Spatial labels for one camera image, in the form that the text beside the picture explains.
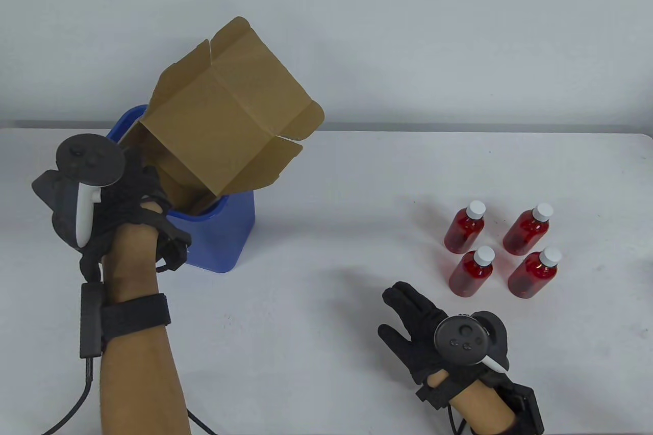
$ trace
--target red bottle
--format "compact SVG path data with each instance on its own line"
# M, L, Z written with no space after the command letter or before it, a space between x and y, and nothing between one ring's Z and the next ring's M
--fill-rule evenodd
M531 253L508 278L509 290L516 297L533 297L556 276L560 260L562 253L552 246Z
M465 253L449 277L449 288L455 295L471 297L492 274L494 249L480 246L476 251Z
M451 253L469 251L485 226L483 214L485 204L480 200L472 200L466 209L458 211L445 235L445 246Z
M534 209L524 211L504 237L504 248L513 255L525 255L548 231L548 220L553 208L543 202Z

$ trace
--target white wall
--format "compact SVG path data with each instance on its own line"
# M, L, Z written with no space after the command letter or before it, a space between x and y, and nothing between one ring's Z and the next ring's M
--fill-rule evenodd
M0 0L0 119L112 120L235 15L331 122L653 122L653 0Z

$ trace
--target black cable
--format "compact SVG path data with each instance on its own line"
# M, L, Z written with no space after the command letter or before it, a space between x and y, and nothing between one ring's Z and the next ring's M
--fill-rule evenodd
M59 421L56 425L54 425L51 429L49 429L47 432L43 433L43 435L52 435L52 433L56 433L61 426L65 425L68 423L68 420L72 418L77 410L80 409L82 404L84 404L84 401L86 401L86 398L88 396L88 393L91 392L91 384L93 383L93 359L86 359L86 385L84 386L84 392L80 396L79 400L75 403L75 405L70 409L68 414Z
M447 412L449 415L449 423L451 425L451 431L453 432L453 435L460 435L462 431L465 429L465 426L467 426L467 420L463 418L458 428L456 428L456 424L453 421L453 412L451 411L450 404L447 405Z
M211 430L208 426L204 424L202 420L200 420L197 416L191 413L191 410L188 408L186 409L186 412L188 412L188 417L193 420L193 423L202 428L208 435L217 435L213 430Z

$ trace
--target blue container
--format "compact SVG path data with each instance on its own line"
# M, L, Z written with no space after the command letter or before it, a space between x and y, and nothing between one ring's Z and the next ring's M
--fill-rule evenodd
M145 109L147 106L137 106L126 111L107 137L119 141ZM254 192L226 195L200 216L170 211L168 217L193 237L188 263L212 272L229 272L254 226Z

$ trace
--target cardboard box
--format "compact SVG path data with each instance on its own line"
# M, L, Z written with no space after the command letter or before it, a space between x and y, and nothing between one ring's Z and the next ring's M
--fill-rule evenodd
M198 214L222 195L273 183L324 121L247 20L236 17L160 76L121 139L159 169L175 209Z

